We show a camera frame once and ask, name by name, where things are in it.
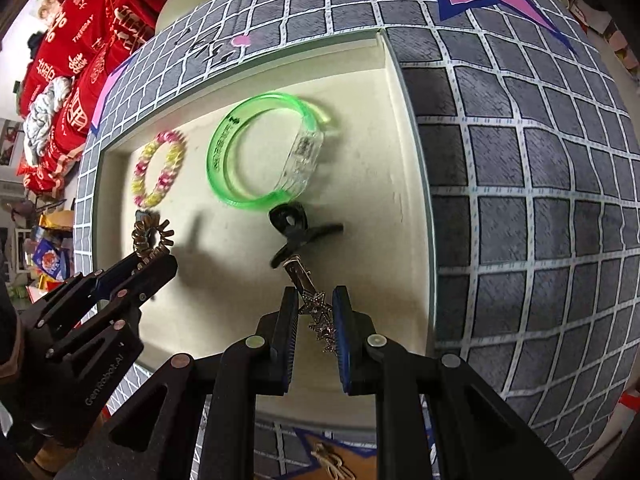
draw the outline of wall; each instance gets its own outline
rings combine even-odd
[[[7,120],[0,117],[0,132],[4,134],[4,126]],[[11,162],[8,166],[0,166],[0,194],[17,194],[15,190],[9,190],[7,186],[4,186],[6,182],[22,182],[22,177],[15,174],[22,152],[24,151],[24,133],[19,133],[15,141],[14,151],[11,156]]]
[[[36,0],[29,0],[2,39],[0,50],[0,118],[20,121],[15,113],[14,83],[22,81],[30,62],[27,40],[30,35],[46,30],[43,23],[31,16]]]
[[[6,197],[0,196],[0,203],[4,203],[4,202],[7,202]],[[7,242],[4,245],[3,257],[0,257],[0,263],[4,265],[5,259],[9,261],[8,277],[9,277],[9,280],[11,281],[15,277],[15,274],[12,273],[11,271],[13,266],[13,259],[14,259],[12,255],[12,246],[13,246],[13,239],[14,239],[15,223],[13,220],[11,220],[11,213],[9,213],[8,211],[5,211],[4,208],[0,208],[0,227],[6,227],[8,229]]]

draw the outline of green bracelet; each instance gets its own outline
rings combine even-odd
[[[245,126],[269,110],[286,108],[302,117],[302,125],[282,169],[276,187],[264,196],[249,196],[238,189],[228,170],[230,148]],[[300,195],[316,168],[324,133],[309,106],[300,99],[268,92],[240,103],[222,119],[207,152],[207,178],[213,192],[223,202],[241,209],[269,210]]]

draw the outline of white fabric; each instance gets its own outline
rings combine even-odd
[[[71,92],[71,79],[57,77],[47,85],[33,103],[24,120],[24,155],[27,164],[37,166],[47,149],[53,116],[62,108]]]

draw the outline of black hair clip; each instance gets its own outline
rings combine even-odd
[[[318,240],[318,238],[344,231],[342,224],[324,224],[318,227],[309,227],[305,208],[300,202],[289,202],[274,207],[269,211],[269,220],[287,239],[286,245],[271,259],[271,267],[273,269],[276,269],[287,258],[296,254],[300,247]]]

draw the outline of beaded bracelet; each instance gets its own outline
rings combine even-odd
[[[171,143],[171,147],[169,148],[169,153],[164,160],[164,168],[162,168],[154,190],[150,194],[146,194],[145,177],[146,170],[149,167],[149,162],[156,154],[158,148],[166,142]],[[133,170],[133,181],[131,182],[133,202],[135,202],[138,207],[146,209],[155,207],[162,202],[162,199],[171,189],[171,186],[174,184],[175,178],[178,175],[185,150],[186,145],[184,137],[177,130],[160,132],[156,135],[154,140],[142,148],[142,154],[140,155],[138,163]]]

